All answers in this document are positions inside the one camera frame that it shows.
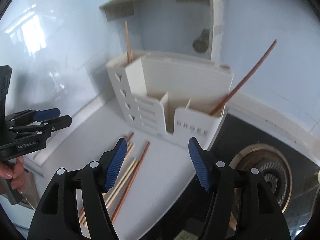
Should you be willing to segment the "person's left hand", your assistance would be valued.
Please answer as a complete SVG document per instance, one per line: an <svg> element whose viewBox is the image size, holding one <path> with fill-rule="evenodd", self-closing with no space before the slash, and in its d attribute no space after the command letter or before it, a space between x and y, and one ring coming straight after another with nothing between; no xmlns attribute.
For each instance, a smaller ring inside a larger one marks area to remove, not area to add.
<svg viewBox="0 0 320 240"><path fill-rule="evenodd" d="M17 158L16 164L10 168L5 163L1 163L1 178L10 180L13 190L22 193L25 190L25 170L23 156Z"/></svg>

